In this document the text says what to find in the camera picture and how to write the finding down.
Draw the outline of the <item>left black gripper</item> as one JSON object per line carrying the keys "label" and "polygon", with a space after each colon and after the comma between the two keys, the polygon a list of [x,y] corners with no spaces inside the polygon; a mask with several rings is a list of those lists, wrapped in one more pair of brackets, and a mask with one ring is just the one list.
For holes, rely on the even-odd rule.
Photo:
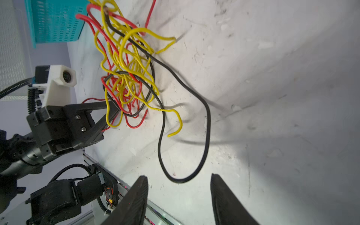
{"label": "left black gripper", "polygon": [[59,156],[104,139],[107,105],[104,101],[45,106],[27,116],[37,147]]}

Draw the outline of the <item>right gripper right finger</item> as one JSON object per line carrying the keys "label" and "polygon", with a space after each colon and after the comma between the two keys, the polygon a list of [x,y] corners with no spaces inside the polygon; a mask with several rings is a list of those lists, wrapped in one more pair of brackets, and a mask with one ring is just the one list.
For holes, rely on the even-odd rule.
{"label": "right gripper right finger", "polygon": [[218,174],[211,175],[211,198],[216,225],[257,225]]}

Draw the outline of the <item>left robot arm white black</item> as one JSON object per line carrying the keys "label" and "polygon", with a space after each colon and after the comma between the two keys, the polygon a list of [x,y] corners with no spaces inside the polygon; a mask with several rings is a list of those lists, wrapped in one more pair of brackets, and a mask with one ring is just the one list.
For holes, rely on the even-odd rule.
{"label": "left robot arm white black", "polygon": [[[25,136],[6,138],[1,131],[1,210],[25,192],[18,179],[38,174],[48,163],[68,153],[94,145],[104,139],[107,121],[114,119],[119,109],[105,101],[43,106],[27,116],[31,132]],[[28,225],[55,225],[81,213],[81,208],[105,196],[109,205],[118,203],[116,179],[99,165],[78,165],[87,176],[60,179],[31,194]]]}

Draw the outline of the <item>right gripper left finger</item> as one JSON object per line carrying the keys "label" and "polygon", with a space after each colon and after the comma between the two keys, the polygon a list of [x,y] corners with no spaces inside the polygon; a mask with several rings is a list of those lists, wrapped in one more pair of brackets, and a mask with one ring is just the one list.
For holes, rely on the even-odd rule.
{"label": "right gripper left finger", "polygon": [[142,225],[148,200],[148,178],[140,176],[103,225]]}

